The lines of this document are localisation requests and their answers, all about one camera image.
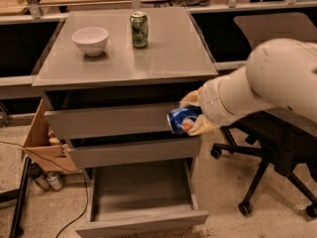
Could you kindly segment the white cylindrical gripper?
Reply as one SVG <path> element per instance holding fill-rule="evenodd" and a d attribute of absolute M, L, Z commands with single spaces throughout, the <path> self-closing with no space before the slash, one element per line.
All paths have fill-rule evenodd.
<path fill-rule="evenodd" d="M 254 94 L 244 72 L 233 72 L 208 80 L 201 88 L 187 93 L 179 102 L 180 108 L 199 105 L 203 115 L 199 115 L 195 121 L 189 118 L 183 121 L 183 131 L 189 136 L 233 124 L 255 111 Z"/>

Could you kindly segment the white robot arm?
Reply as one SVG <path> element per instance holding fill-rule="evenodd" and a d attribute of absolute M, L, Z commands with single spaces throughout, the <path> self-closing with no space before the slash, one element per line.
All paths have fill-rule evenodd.
<path fill-rule="evenodd" d="M 317 44 L 273 39 L 258 45 L 235 71 L 206 81 L 185 95 L 179 106 L 202 110 L 185 120 L 195 136 L 228 126 L 258 111 L 280 107 L 317 122 Z"/>

